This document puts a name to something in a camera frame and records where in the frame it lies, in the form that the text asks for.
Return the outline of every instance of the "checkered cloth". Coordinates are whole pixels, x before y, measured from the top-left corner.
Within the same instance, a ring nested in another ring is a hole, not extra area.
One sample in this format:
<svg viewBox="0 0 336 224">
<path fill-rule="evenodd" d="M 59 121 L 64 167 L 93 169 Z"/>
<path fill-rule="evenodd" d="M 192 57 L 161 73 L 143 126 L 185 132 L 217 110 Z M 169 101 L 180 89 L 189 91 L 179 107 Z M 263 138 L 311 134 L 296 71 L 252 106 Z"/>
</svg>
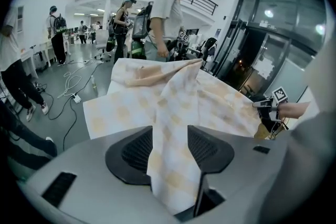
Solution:
<svg viewBox="0 0 336 224">
<path fill-rule="evenodd" d="M 153 194 L 173 215 L 195 204 L 201 174 L 188 149 L 187 126 L 253 137 L 260 124 L 252 102 L 201 64 L 119 59 L 111 79 L 122 90 L 83 105 L 91 138 L 153 126 L 147 174 Z"/>
</svg>

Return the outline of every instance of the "plastic bottle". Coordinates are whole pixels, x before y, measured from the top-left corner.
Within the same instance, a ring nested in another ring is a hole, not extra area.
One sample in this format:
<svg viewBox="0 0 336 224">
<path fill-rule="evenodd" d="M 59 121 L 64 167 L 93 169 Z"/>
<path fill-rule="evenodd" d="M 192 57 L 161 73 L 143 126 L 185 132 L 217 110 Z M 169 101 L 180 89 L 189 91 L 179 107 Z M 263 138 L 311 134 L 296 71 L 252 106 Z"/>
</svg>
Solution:
<svg viewBox="0 0 336 224">
<path fill-rule="evenodd" d="M 96 89 L 96 88 L 97 88 L 97 85 L 96 85 L 96 81 L 94 80 L 94 76 L 93 76 L 93 75 L 91 76 L 91 82 L 92 82 L 92 87 L 93 87 L 94 89 Z"/>
</svg>

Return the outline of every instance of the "ceiling light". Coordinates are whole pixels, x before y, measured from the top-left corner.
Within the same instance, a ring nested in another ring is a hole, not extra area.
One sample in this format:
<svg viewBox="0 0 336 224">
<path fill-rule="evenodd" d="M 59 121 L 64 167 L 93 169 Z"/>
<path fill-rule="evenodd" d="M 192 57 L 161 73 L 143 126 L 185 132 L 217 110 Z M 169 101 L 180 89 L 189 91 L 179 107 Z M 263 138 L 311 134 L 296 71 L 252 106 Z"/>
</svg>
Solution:
<svg viewBox="0 0 336 224">
<path fill-rule="evenodd" d="M 321 35 L 321 36 L 323 36 L 324 35 L 324 33 L 326 32 L 325 29 L 326 27 L 325 27 L 325 25 L 316 25 L 315 26 L 315 30 L 316 30 L 316 32 L 319 34 L 319 35 Z"/>
<path fill-rule="evenodd" d="M 269 18 L 273 18 L 273 12 L 269 9 L 265 10 L 265 15 Z"/>
</svg>

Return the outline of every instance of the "white t-shirt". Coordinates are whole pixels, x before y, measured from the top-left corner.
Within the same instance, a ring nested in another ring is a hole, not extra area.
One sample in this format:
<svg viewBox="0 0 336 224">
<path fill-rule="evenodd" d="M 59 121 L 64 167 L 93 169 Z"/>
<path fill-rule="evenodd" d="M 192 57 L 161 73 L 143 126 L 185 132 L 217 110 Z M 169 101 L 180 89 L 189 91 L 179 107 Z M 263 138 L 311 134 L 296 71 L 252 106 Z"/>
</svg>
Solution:
<svg viewBox="0 0 336 224">
<path fill-rule="evenodd" d="M 53 38 L 55 36 L 56 33 L 54 33 L 54 21 L 55 21 L 55 18 L 52 17 L 55 16 L 56 18 L 59 17 L 59 12 L 54 12 L 52 13 L 51 15 L 48 16 L 47 20 L 46 20 L 46 25 L 47 25 L 47 28 L 51 28 L 51 38 Z"/>
<path fill-rule="evenodd" d="M 83 35 L 85 34 L 85 32 L 83 31 L 83 25 L 80 25 L 80 26 L 78 27 L 78 34 L 79 34 L 80 36 L 83 36 Z"/>
<path fill-rule="evenodd" d="M 91 32 L 92 32 L 92 33 L 95 33 L 97 30 L 99 30 L 99 25 L 97 25 L 97 24 L 93 24 L 93 25 L 91 26 Z"/>
<path fill-rule="evenodd" d="M 175 40 L 183 21 L 180 0 L 154 0 L 150 18 L 163 19 L 163 40 Z M 156 43 L 153 30 L 149 36 Z"/>
<path fill-rule="evenodd" d="M 20 59 L 20 49 L 16 41 L 17 37 L 17 7 L 11 7 L 4 20 L 4 26 L 12 26 L 12 33 L 5 37 L 0 33 L 0 71 L 7 68 Z"/>
</svg>

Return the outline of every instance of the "black pants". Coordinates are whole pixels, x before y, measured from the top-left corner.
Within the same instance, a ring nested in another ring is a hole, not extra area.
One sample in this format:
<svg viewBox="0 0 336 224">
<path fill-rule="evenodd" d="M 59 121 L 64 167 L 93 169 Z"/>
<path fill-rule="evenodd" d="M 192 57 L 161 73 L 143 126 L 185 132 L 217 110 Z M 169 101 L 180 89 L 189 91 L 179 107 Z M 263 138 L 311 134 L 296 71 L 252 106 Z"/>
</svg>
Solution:
<svg viewBox="0 0 336 224">
<path fill-rule="evenodd" d="M 0 126 L 2 127 L 2 133 L 5 134 L 5 130 L 12 132 L 15 135 L 21 137 L 31 146 L 44 151 L 52 157 L 57 156 L 57 150 L 55 144 L 50 140 L 45 140 L 33 133 L 28 129 L 21 121 L 19 121 L 16 116 L 8 109 L 8 107 L 0 102 Z M 44 156 L 37 156 L 34 154 L 29 154 L 23 151 L 18 145 L 9 142 L 7 145 L 9 156 L 16 162 L 30 168 L 30 169 L 40 169 L 45 165 L 50 159 Z"/>
<path fill-rule="evenodd" d="M 96 40 L 96 33 L 91 33 L 91 42 L 93 44 L 93 42 Z"/>
<path fill-rule="evenodd" d="M 29 102 L 28 97 L 37 104 L 44 102 L 41 94 L 38 93 L 34 85 L 28 79 L 21 60 L 17 60 L 11 64 L 5 71 L 1 72 L 1 76 L 15 101 L 24 108 L 29 109 L 32 107 L 32 103 Z"/>
<path fill-rule="evenodd" d="M 65 62 L 65 52 L 64 52 L 64 45 L 63 45 L 63 34 L 59 33 L 56 34 L 51 39 L 51 44 L 53 45 L 54 53 L 58 60 L 58 63 Z"/>
<path fill-rule="evenodd" d="M 83 44 L 83 43 L 86 44 L 85 35 L 79 35 L 79 39 L 80 39 L 80 42 L 81 42 L 82 44 Z"/>
<path fill-rule="evenodd" d="M 124 58 L 124 44 L 126 40 L 126 34 L 115 35 L 117 41 L 116 53 L 114 54 L 114 63 L 118 61 L 119 58 Z"/>
</svg>

